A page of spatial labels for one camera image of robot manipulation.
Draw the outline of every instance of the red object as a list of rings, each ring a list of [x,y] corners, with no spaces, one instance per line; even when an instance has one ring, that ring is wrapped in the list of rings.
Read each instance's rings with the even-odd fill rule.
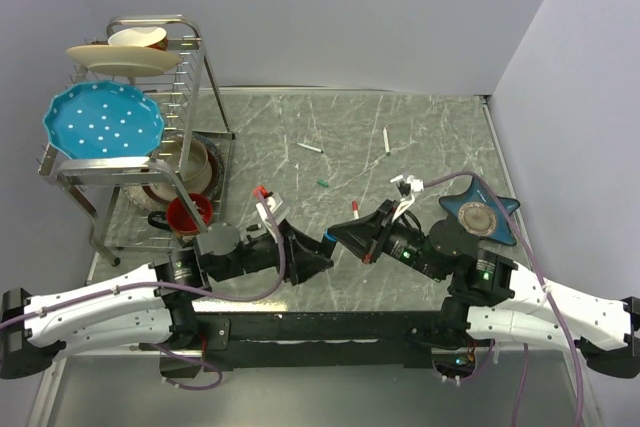
[[[169,41],[167,39],[167,37],[165,36],[164,39],[162,39],[159,42],[156,42],[153,45],[149,45],[148,46],[151,49],[156,49],[156,50],[167,50],[167,48],[169,47]]]
[[[351,210],[353,211],[353,218],[359,219],[360,212],[358,212],[358,203],[355,200],[351,201]]]
[[[200,213],[204,223],[209,225],[213,218],[213,207],[211,202],[204,195],[189,194],[191,200],[196,204],[196,209]],[[198,233],[198,227],[195,222],[191,220],[189,213],[180,202],[180,198],[173,199],[167,208],[167,223],[169,226],[180,235],[191,235]]]
[[[259,185],[258,187],[253,189],[253,195],[255,195],[256,198],[258,197],[258,192],[260,192],[262,194],[262,197],[264,197],[265,199],[269,197],[269,191],[262,185]]]

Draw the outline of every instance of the dish rack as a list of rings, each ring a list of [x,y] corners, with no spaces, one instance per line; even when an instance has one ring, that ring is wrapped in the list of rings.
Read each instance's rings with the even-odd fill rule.
[[[187,208],[191,218],[200,232],[206,232],[207,226],[198,215],[195,204],[185,190],[182,179],[186,173],[187,159],[191,138],[195,130],[196,111],[200,93],[200,83],[204,75],[211,83],[217,114],[224,130],[198,129],[197,133],[211,140],[218,148],[227,168],[219,175],[222,187],[211,200],[214,210],[214,221],[219,221],[223,212],[223,201],[226,192],[227,172],[231,164],[233,140],[235,135],[229,127],[229,120],[224,110],[213,68],[206,53],[204,40],[198,25],[182,15],[161,16],[126,16],[114,17],[106,28],[107,37],[111,36],[119,26],[151,27],[179,24],[167,27],[174,30],[185,30],[188,34],[175,38],[169,36],[168,49],[175,51],[181,62],[172,69],[157,77],[114,78],[99,75],[82,66],[74,66],[71,84],[92,80],[115,80],[135,85],[145,95],[154,99],[160,107],[165,120],[165,136],[163,143],[173,142],[175,136],[184,138],[183,148],[177,171],[161,158],[118,157],[108,159],[70,160],[59,159],[58,150],[50,143],[44,146],[44,154],[39,159],[38,173],[49,183],[57,185],[78,205],[91,219],[89,242],[92,247],[111,265],[120,263],[119,251],[169,251],[179,245],[167,232],[157,230],[147,223],[147,214],[124,199],[122,188],[142,187],[148,184],[166,182],[173,186],[177,197]],[[106,41],[94,40],[91,44],[106,44]],[[106,208],[98,209],[86,192],[87,186],[112,188]]]

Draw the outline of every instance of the blue star-shaped plate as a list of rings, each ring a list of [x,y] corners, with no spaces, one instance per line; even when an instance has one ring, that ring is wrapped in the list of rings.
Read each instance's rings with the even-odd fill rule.
[[[509,215],[520,207],[520,202],[516,199],[498,199]],[[467,232],[505,245],[516,244],[506,219],[476,179],[471,181],[469,188],[462,194],[440,197],[439,202],[458,219]]]

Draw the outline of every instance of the black handle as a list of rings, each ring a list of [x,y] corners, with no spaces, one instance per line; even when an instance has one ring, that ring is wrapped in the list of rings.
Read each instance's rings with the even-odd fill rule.
[[[156,210],[151,212],[147,216],[147,222],[151,227],[155,227],[156,229],[166,230],[167,232],[171,232],[171,227],[167,222],[167,213],[162,210]]]

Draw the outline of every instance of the blue plate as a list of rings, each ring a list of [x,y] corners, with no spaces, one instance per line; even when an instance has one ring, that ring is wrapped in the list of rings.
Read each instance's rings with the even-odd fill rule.
[[[42,121],[51,145],[71,159],[148,155],[164,130],[158,104],[110,80],[83,82],[56,95]]]
[[[520,207],[520,201],[518,201],[517,199],[498,197],[498,200],[509,215],[515,212],[518,207]],[[487,232],[486,235],[478,235],[474,232],[470,233],[478,235],[478,237],[481,237],[483,239],[500,242],[501,244],[516,245],[516,239],[513,237],[511,229],[509,228],[509,224],[504,218],[504,215],[502,215],[502,213],[500,212],[498,205],[493,201],[493,199],[489,195],[489,192],[487,192],[487,190],[482,185],[480,185],[480,182],[478,182],[476,179],[471,180],[469,188],[463,193],[458,195],[446,195],[444,197],[440,197],[440,199],[438,199],[438,202],[440,202],[442,208],[444,208],[447,212],[449,212],[457,219],[460,219],[460,210],[470,202],[479,202],[486,205],[493,211],[493,214],[496,217],[494,230],[492,232]]]

